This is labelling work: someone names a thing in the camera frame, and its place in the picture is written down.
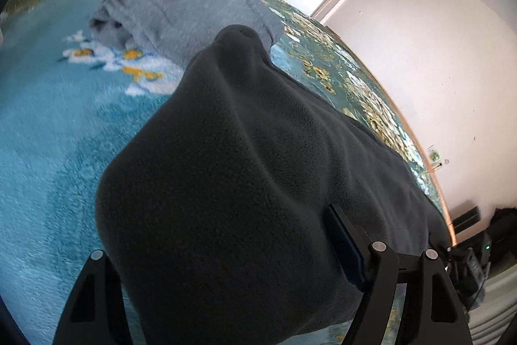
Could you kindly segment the grey folded fleece garment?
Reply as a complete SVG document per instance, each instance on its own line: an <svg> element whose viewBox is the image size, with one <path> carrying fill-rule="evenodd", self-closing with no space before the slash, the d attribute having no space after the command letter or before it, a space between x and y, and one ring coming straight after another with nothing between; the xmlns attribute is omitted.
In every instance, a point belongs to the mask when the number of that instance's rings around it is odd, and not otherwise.
<svg viewBox="0 0 517 345"><path fill-rule="evenodd" d="M267 51L284 33L262 0L102 0L90 19L105 46L152 52L182 68L231 25L253 29Z"/></svg>

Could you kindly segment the dark grey fleece jacket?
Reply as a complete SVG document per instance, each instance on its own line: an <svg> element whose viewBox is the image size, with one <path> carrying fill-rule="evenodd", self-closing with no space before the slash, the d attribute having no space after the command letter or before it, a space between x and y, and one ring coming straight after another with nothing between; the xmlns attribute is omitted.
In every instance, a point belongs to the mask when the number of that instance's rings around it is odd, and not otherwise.
<svg viewBox="0 0 517 345"><path fill-rule="evenodd" d="M401 253L450 244L402 157L232 25L107 167L96 226L147 343L278 344L357 311L330 205Z"/></svg>

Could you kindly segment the teal floral bed blanket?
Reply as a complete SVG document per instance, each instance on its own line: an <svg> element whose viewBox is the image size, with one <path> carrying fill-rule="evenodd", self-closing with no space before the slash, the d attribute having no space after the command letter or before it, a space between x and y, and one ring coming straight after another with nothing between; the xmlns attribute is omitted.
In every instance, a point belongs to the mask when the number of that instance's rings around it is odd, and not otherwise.
<svg viewBox="0 0 517 345"><path fill-rule="evenodd" d="M51 344L88 254L104 168L177 87L181 69L90 35L102 0L9 0L1 14L1 297L30 344ZM272 61L369 126L446 206L399 112L337 36L283 0Z"/></svg>

